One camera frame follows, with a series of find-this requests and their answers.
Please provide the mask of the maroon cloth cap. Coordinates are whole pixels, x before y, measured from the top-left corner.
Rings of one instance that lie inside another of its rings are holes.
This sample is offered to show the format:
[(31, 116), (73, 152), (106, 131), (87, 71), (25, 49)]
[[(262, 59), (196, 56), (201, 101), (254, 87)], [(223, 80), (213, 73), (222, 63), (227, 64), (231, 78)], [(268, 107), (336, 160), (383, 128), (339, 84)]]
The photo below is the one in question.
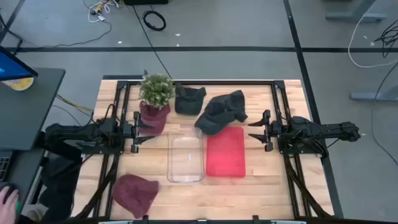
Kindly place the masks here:
[(159, 182), (147, 180), (137, 175), (120, 176), (113, 185), (113, 199), (135, 218), (142, 218), (150, 209), (159, 193)]
[(152, 128), (139, 128), (142, 134), (160, 135), (164, 130), (167, 115), (170, 113), (170, 105), (165, 105), (161, 110), (147, 105), (144, 101), (139, 104), (141, 121)]

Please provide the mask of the computer monitor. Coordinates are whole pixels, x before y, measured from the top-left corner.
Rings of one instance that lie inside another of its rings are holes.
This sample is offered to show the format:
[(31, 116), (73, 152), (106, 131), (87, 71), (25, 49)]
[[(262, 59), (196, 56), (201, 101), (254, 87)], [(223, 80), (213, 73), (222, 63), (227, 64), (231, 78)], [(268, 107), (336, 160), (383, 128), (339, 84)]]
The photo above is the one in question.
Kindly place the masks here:
[(0, 81), (37, 77), (38, 73), (0, 46)]

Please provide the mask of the yellow round container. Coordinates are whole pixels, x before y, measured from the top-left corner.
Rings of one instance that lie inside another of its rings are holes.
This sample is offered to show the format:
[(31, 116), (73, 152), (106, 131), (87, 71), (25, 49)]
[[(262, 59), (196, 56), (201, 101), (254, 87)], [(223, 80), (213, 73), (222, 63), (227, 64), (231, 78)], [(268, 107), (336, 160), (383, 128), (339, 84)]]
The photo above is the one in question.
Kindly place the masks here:
[(4, 80), (2, 81), (2, 83), (15, 91), (24, 91), (32, 86), (32, 84), (34, 83), (34, 78), (30, 77), (15, 80)]

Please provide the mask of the black computer mouse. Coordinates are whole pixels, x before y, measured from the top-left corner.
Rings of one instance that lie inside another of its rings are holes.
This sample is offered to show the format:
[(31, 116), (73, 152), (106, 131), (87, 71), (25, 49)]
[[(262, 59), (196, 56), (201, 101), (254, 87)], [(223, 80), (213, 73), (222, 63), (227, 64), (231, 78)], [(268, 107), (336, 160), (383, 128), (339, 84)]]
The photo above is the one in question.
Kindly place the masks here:
[(2, 203), (5, 204), (10, 195), (14, 192), (17, 191), (17, 195), (19, 195), (19, 189), (15, 184), (8, 183), (8, 182), (0, 182), (0, 192), (3, 190), (3, 188), (7, 187), (8, 191), (6, 192)]

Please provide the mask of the black office desk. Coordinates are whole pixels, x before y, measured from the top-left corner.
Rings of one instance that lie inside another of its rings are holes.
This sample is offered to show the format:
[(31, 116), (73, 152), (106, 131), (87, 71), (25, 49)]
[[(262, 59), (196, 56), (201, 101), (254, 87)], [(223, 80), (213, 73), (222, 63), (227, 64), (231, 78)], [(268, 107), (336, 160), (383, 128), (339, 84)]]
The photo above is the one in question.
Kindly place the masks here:
[(19, 190), (20, 214), (45, 150), (35, 144), (65, 76), (62, 68), (37, 68), (31, 87), (15, 91), (0, 86), (0, 157), (12, 153), (5, 182)]

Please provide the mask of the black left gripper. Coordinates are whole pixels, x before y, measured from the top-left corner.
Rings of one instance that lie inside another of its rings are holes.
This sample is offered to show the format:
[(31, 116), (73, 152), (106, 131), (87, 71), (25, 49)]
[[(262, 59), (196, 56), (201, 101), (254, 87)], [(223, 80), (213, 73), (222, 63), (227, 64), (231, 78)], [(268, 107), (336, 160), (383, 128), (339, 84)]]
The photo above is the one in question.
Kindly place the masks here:
[[(130, 124), (127, 121), (123, 122), (123, 130), (122, 136), (124, 139), (132, 139), (133, 143), (131, 144), (131, 152), (133, 154), (137, 154), (139, 152), (139, 147), (136, 143), (136, 138), (139, 135), (138, 127), (144, 129), (152, 129), (153, 127), (145, 124), (140, 118), (140, 113), (138, 111), (134, 112), (134, 123)], [(142, 144), (145, 141), (155, 138), (155, 136), (140, 136), (138, 137), (138, 144)]]

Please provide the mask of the black floor box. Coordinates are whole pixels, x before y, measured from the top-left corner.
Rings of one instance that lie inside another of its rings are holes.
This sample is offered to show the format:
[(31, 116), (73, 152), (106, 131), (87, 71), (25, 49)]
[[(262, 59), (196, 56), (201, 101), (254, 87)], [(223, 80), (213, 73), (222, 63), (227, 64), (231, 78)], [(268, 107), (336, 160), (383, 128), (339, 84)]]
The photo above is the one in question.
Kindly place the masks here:
[(125, 5), (152, 5), (152, 4), (168, 4), (170, 0), (123, 0)]

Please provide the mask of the red plastic bin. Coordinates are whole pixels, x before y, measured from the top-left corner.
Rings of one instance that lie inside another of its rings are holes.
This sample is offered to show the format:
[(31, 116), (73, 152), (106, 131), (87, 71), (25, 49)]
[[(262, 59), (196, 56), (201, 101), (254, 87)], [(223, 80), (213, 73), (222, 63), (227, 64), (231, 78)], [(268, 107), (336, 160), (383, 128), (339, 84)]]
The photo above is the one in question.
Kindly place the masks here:
[(244, 130), (228, 126), (206, 142), (206, 175), (243, 178), (246, 176)]

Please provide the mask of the artificial potted green plant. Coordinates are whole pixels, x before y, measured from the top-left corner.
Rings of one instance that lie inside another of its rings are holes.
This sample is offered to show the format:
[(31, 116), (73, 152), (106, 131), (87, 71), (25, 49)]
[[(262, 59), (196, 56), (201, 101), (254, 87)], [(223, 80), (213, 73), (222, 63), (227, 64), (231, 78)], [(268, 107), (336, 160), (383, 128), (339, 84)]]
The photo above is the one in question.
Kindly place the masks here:
[(170, 77), (161, 73), (145, 75), (139, 84), (139, 91), (145, 104), (161, 110), (174, 97), (174, 83)]

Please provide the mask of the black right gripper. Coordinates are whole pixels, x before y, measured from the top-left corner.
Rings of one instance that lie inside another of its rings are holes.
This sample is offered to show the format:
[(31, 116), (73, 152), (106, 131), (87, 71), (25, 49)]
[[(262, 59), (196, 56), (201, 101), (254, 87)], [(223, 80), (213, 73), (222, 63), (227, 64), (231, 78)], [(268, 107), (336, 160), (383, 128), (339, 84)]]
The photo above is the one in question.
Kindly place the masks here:
[(262, 114), (262, 118), (259, 121), (248, 124), (248, 126), (265, 126), (264, 134), (249, 134), (250, 137), (253, 137), (265, 145), (265, 151), (271, 152), (273, 150), (273, 143), (271, 141), (271, 137), (278, 137), (282, 133), (282, 125), (278, 121), (270, 122), (271, 111), (265, 110)]

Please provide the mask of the computer keyboard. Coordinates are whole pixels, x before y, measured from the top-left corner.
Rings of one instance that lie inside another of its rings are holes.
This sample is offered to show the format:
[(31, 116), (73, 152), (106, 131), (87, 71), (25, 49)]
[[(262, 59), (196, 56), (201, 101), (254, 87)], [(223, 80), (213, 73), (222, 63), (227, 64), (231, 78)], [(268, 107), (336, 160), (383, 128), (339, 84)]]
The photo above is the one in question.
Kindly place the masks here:
[(0, 182), (7, 176), (7, 170), (12, 159), (12, 151), (0, 151)]

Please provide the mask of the person's hand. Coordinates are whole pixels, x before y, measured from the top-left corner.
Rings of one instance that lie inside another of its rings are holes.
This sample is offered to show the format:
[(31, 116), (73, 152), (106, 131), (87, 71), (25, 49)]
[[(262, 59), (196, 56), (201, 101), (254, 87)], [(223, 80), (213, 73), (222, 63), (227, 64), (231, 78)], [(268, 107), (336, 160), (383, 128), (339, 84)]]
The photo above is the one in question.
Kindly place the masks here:
[(19, 196), (17, 191), (14, 191), (6, 203), (3, 204), (2, 201), (7, 191), (8, 188), (5, 187), (0, 192), (0, 224), (14, 224), (16, 221), (16, 204)]

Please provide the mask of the clear plastic bin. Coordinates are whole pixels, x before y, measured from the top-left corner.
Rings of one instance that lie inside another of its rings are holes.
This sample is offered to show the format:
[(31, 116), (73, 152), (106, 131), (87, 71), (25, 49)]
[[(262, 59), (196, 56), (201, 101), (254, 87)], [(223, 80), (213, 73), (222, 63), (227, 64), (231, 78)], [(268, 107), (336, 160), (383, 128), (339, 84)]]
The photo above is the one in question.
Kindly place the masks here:
[(167, 179), (173, 183), (204, 178), (203, 136), (198, 128), (171, 129), (168, 139)]

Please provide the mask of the grey desk foot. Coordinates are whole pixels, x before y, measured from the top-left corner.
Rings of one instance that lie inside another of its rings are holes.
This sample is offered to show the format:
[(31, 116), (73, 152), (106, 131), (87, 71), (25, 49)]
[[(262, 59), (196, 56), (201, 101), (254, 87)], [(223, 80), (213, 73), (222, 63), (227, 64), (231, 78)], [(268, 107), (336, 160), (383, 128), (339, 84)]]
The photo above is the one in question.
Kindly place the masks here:
[(387, 18), (382, 13), (371, 13), (370, 10), (377, 0), (362, 0), (359, 6), (347, 12), (327, 12), (325, 19), (345, 22), (381, 22)]
[(398, 85), (385, 92), (351, 92), (349, 98), (354, 101), (396, 101), (398, 102)]

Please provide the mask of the black aluminium table frame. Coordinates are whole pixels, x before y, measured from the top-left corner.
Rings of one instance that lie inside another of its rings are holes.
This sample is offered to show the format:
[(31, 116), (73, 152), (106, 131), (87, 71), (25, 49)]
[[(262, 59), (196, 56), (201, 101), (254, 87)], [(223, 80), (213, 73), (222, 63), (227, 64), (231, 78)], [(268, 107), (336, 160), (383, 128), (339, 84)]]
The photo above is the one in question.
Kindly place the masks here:
[[(265, 152), (258, 140), (248, 133), (262, 133), (262, 127), (250, 127), (249, 123), (261, 119), (262, 112), (270, 109), (272, 118), (275, 111), (270, 85), (260, 80), (250, 81), (190, 81), (194, 88), (205, 87), (205, 102), (212, 97), (242, 90), (246, 100), (248, 119), (244, 123), (233, 122), (244, 130), (246, 176), (245, 178), (212, 178), (207, 175), (199, 182), (169, 182), (168, 137), (169, 131), (184, 135), (185, 128), (193, 126), (196, 117), (184, 116), (172, 108), (167, 117), (161, 136), (148, 140), (139, 146), (139, 153), (131, 153), (132, 140), (126, 140), (124, 154), (118, 164), (117, 177), (134, 174), (147, 180), (157, 180), (160, 191), (148, 211), (149, 220), (248, 220), (253, 215), (260, 219), (293, 218), (292, 202), (285, 173), (284, 160), (278, 152), (275, 139), (274, 150)], [(310, 118), (300, 80), (284, 81), (292, 115)], [(320, 158), (314, 154), (300, 155), (308, 190), (329, 214), (333, 211), (328, 185)], [(103, 156), (90, 158), (82, 166), (75, 192), (72, 216), (81, 212), (98, 187)]]

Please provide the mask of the dark grey cloth visor hat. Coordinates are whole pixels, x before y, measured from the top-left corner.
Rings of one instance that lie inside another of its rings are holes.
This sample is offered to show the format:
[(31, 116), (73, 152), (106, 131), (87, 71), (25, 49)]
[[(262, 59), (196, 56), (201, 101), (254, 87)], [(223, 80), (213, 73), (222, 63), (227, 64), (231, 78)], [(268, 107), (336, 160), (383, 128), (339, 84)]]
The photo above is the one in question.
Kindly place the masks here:
[(229, 123), (235, 121), (236, 115), (235, 111), (205, 110), (195, 122), (194, 127), (200, 129), (203, 134), (215, 136)]
[(181, 84), (175, 86), (175, 112), (184, 115), (200, 114), (206, 96), (205, 87), (191, 88)]
[(205, 108), (204, 116), (218, 124), (228, 124), (235, 120), (243, 123), (248, 118), (243, 92), (236, 90), (227, 95), (213, 97)]

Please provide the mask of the black bag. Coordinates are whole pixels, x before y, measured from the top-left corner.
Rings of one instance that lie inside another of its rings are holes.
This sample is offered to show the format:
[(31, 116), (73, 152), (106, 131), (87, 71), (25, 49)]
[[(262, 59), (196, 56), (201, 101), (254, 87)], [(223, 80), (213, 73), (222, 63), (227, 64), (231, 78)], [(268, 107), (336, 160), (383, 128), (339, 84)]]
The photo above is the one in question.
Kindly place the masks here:
[(64, 157), (49, 159), (43, 166), (40, 179), (46, 189), (39, 202), (47, 207), (41, 222), (62, 221), (71, 214), (73, 197), (82, 159), (71, 161)]

